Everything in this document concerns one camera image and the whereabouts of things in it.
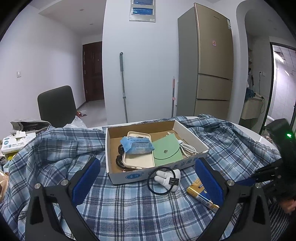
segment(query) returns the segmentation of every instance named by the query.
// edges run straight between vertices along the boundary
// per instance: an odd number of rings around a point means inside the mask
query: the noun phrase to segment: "barcode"
[[[196,196],[196,199],[198,200],[198,201],[200,201],[203,205],[205,205],[205,206],[207,206],[208,208],[210,208],[211,207],[211,204],[210,203],[208,203],[206,200],[204,200],[203,198],[201,198],[200,196]]]

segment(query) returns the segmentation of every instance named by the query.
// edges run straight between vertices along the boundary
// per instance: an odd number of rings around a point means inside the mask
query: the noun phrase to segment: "black tag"
[[[170,185],[178,186],[179,185],[179,179],[178,178],[170,178],[170,181],[168,182]]]

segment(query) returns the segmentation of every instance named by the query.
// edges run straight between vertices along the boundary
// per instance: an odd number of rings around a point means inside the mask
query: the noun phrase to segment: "green pouch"
[[[175,134],[172,133],[157,141],[152,142],[155,166],[162,166],[183,160],[180,145]]]

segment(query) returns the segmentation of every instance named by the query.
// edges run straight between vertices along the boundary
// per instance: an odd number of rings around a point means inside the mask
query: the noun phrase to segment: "blue oval logo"
[[[140,176],[142,176],[142,174],[134,173],[134,174],[130,174],[130,175],[126,176],[126,179],[135,179],[135,178],[139,178]]]

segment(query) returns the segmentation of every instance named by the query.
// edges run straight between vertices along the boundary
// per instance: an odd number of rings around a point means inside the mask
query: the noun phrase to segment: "ceiling light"
[[[279,56],[276,52],[274,52],[274,58],[277,58],[277,59],[280,60],[282,63],[284,62],[284,60],[282,59],[282,57]]]

